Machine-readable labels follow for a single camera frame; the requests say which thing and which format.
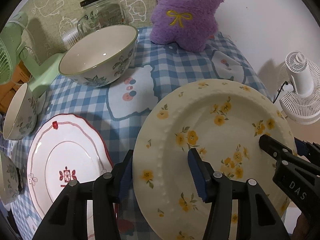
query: stuffed animal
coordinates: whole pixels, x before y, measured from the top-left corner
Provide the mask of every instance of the stuffed animal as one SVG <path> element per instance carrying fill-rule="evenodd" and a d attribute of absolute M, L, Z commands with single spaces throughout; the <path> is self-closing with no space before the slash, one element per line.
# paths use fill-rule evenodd
<path fill-rule="evenodd" d="M 214 14 L 224 0 L 157 0 L 150 40 L 166 45 L 177 42 L 187 51 L 201 52 L 218 31 Z"/>

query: tablecloth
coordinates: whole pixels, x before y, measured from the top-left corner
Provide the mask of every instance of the tablecloth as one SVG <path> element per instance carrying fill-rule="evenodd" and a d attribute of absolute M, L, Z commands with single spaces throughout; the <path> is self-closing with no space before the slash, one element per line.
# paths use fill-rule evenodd
<path fill-rule="evenodd" d="M 133 149 L 142 124 L 156 103 L 176 88 L 207 78 L 224 78 L 251 86 L 269 97 L 236 45 L 218 33 L 202 53 L 188 53 L 175 43 L 161 46 L 150 42 L 151 28 L 140 28 L 135 57 L 117 81 L 95 89 L 59 75 L 47 90 L 46 102 L 34 131 L 20 141 L 11 141 L 8 153 L 21 169 L 24 192 L 12 203 L 18 229 L 25 240 L 32 239 L 41 219 L 28 189 L 27 159 L 39 128 L 61 113 L 87 119 L 105 140 L 114 163 Z M 140 212 L 133 189 L 120 206 L 122 239 L 159 239 Z"/>

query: white fan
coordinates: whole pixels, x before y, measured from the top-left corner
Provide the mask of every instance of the white fan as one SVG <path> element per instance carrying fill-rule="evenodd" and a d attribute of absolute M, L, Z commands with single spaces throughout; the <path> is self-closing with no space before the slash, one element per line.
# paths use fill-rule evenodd
<path fill-rule="evenodd" d="M 278 78 L 278 87 L 287 81 L 293 91 L 280 99 L 286 115 L 297 123 L 312 124 L 320 119 L 320 69 L 301 52 L 287 55 Z"/>

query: black cord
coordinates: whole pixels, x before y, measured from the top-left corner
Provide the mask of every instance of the black cord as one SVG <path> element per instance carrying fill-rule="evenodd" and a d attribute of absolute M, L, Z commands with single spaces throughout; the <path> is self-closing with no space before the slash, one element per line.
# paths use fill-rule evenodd
<path fill-rule="evenodd" d="M 278 92 L 275 100 L 273 100 L 273 102 L 272 102 L 273 104 L 275 103 L 275 101 L 277 100 L 278 96 L 280 95 L 280 92 L 281 92 L 281 90 L 282 90 L 282 88 L 283 88 L 284 85 L 288 85 L 288 82 L 287 82 L 287 81 L 284 81 L 284 83 L 283 83 L 282 86 L 280 87 L 280 90 L 279 90 L 279 92 Z"/>

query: red-rimmed plate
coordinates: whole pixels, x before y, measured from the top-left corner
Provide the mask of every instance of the red-rimmed plate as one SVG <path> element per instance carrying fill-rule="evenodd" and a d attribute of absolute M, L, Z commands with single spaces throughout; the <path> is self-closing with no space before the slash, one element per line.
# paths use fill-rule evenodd
<path fill-rule="evenodd" d="M 59 114 L 37 132 L 28 155 L 28 186 L 43 219 L 72 179 L 93 181 L 111 172 L 113 163 L 100 134 L 82 117 Z M 92 201 L 87 205 L 88 239 L 94 239 Z"/>

